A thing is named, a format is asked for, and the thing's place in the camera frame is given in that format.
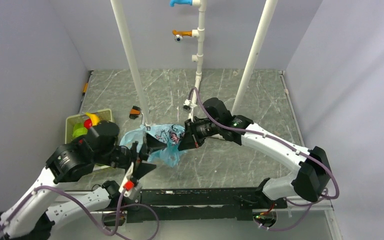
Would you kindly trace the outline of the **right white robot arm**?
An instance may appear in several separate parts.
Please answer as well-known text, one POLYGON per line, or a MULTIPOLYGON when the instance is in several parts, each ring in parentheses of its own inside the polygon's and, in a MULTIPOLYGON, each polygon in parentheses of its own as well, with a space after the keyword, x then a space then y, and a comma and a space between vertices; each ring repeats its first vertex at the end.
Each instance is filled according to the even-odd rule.
POLYGON ((315 203, 323 196, 331 179, 330 163, 323 148, 309 149, 278 138, 243 115, 231 115, 216 97, 207 99, 203 107, 209 117, 185 121, 185 133, 178 150, 199 148, 206 138, 220 135, 228 142, 261 152, 287 167, 290 170, 287 176, 266 178, 258 186, 255 200, 262 208, 285 197, 299 196, 315 203))

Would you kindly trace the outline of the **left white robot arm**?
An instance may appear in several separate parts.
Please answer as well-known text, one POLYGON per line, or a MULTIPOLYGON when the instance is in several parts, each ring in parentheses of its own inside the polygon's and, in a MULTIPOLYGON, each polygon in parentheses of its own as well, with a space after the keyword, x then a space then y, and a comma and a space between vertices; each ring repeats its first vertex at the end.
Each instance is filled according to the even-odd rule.
POLYGON ((121 146, 119 133, 116 123, 103 120, 60 145, 23 197, 0 212, 0 240, 46 240, 58 227, 93 211, 109 208, 119 221, 123 210, 139 208, 140 178, 156 168, 148 157, 166 144, 143 133, 142 143, 121 146), (68 194, 67 189, 90 174, 96 164, 124 169, 121 184, 107 181, 79 198, 68 194))

